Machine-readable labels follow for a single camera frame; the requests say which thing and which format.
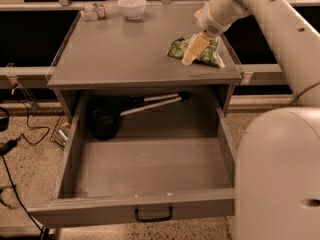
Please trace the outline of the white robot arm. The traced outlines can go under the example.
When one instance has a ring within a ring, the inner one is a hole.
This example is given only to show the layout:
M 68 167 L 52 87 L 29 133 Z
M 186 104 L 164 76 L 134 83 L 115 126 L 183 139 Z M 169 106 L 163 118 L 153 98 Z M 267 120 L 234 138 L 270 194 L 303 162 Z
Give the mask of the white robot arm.
M 235 240 L 320 240 L 320 34 L 286 0 L 210 0 L 209 36 L 253 16 L 293 92 L 245 130 L 235 162 Z

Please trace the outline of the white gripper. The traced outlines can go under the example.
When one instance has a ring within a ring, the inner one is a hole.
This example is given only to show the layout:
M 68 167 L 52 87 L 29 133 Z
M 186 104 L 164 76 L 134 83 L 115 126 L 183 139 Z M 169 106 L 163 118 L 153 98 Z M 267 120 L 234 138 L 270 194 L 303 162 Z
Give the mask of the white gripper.
M 232 24 L 233 7 L 231 2 L 210 0 L 194 13 L 198 27 L 204 32 L 191 36 L 184 52 L 182 63 L 191 65 L 209 45 L 209 36 L 216 38 L 226 32 Z

